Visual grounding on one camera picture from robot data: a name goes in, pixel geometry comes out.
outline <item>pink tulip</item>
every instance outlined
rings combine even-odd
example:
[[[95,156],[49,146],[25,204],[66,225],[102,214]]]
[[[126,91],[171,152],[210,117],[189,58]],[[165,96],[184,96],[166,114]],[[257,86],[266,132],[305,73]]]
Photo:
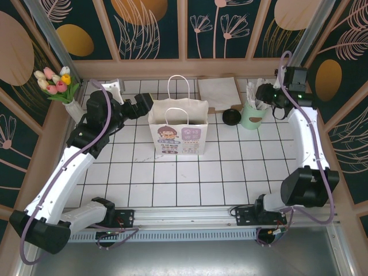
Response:
[[[45,67],[44,74],[47,79],[52,79],[52,75],[55,75],[54,71],[52,71],[50,68]]]
[[[56,89],[56,86],[55,86],[55,85],[48,85],[48,86],[46,87],[46,90],[47,90],[47,92],[49,92],[51,95],[55,95],[55,94],[58,92],[58,90]]]
[[[63,93],[65,91],[67,91],[68,86],[67,86],[67,84],[65,82],[63,82],[63,81],[60,80],[60,81],[58,81],[56,83],[56,89],[58,90],[58,92]]]

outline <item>black lid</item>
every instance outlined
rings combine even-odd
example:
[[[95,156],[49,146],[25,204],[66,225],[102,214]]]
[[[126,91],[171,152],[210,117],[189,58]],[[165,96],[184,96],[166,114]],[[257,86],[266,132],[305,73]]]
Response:
[[[223,113],[223,121],[227,125],[237,125],[242,119],[242,115],[236,109],[228,109]]]

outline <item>white tulip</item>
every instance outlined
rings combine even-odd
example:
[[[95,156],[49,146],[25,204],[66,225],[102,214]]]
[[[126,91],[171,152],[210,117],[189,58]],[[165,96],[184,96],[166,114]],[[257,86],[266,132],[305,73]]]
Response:
[[[56,84],[59,80],[61,80],[61,77],[58,75],[52,75],[52,81],[54,84]]]
[[[68,75],[70,75],[70,69],[69,69],[69,67],[68,66],[64,66],[63,68],[62,68],[62,70],[60,71],[60,76],[62,76],[62,75],[65,75],[65,74],[68,74]]]
[[[34,76],[36,77],[36,79],[46,79],[46,76],[44,73],[42,73],[41,71],[36,71],[33,73]]]
[[[43,90],[46,90],[46,87],[49,85],[49,83],[45,79],[38,79],[37,83],[39,84],[40,88]]]

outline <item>white vase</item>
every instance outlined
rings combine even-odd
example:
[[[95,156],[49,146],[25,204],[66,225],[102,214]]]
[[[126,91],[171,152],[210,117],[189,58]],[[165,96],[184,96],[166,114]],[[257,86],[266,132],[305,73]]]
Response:
[[[80,106],[79,102],[76,102],[74,99],[70,103],[63,103],[65,109],[68,111],[69,115],[73,118],[76,123],[79,123],[82,119],[83,114],[85,113]]]

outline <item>white paper bag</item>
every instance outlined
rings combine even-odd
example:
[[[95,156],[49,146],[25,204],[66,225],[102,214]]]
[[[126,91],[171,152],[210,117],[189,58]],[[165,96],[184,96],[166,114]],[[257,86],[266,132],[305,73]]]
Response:
[[[188,98],[171,99],[169,83],[167,92],[169,99],[154,101],[148,114],[149,128],[151,129],[156,151],[158,154],[171,155],[200,155],[204,153],[206,134],[208,102],[190,99],[188,81]]]

